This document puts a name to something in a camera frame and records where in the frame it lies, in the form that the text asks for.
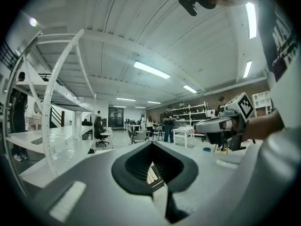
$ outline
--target office chair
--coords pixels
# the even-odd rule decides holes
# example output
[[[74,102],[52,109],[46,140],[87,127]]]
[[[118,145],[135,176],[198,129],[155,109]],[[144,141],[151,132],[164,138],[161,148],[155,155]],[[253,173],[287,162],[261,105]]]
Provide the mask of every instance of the office chair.
[[[98,147],[99,144],[104,144],[104,146],[106,147],[106,143],[110,144],[108,141],[104,141],[105,138],[107,138],[108,136],[102,136],[101,133],[105,132],[105,130],[103,129],[102,126],[98,126],[97,124],[94,124],[94,129],[95,129],[95,138],[99,139],[100,141],[96,142],[96,146]]]

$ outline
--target woman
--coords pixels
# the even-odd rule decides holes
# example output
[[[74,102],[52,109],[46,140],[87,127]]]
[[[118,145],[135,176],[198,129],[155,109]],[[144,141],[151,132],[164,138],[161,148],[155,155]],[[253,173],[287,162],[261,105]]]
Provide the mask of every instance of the woman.
[[[145,130],[145,120],[144,120],[144,115],[141,115],[141,130]]]
[[[146,120],[146,129],[150,131],[150,137],[152,137],[152,133],[154,132],[153,126],[154,126],[154,120],[152,119],[152,116],[149,115],[149,117]]]

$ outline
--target white t-shirt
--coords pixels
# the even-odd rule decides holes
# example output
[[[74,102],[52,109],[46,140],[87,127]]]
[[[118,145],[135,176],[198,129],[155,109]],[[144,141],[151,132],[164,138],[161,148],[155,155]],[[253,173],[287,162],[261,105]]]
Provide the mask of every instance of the white t-shirt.
[[[146,127],[152,127],[152,126],[154,126],[154,121],[149,121],[149,119],[147,119],[147,121],[146,121]]]

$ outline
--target gray plastic surface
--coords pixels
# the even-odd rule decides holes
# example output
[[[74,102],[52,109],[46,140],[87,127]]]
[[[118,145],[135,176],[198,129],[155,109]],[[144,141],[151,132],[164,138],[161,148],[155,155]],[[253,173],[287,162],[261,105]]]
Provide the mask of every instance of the gray plastic surface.
[[[116,158],[144,142],[93,156],[50,183],[36,197],[49,210],[53,199],[73,181],[87,184],[66,225],[169,225],[148,196],[131,195],[111,175]],[[162,142],[192,158],[199,175],[185,192],[174,194],[179,209],[191,215],[178,226],[254,225],[266,216],[294,182],[301,164],[300,129],[270,136],[261,147],[250,146],[244,157],[215,155]],[[230,169],[216,160],[239,164]]]

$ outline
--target person's hair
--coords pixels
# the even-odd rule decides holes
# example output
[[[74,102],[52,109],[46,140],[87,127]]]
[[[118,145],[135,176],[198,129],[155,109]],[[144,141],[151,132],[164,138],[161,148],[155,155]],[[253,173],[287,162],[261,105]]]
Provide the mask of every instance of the person's hair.
[[[148,120],[149,120],[149,122],[152,122],[152,116],[151,115],[149,115]]]
[[[23,71],[21,71],[21,72],[19,73],[18,78],[20,78],[20,79],[22,79],[22,80],[25,80],[25,73],[24,73]]]

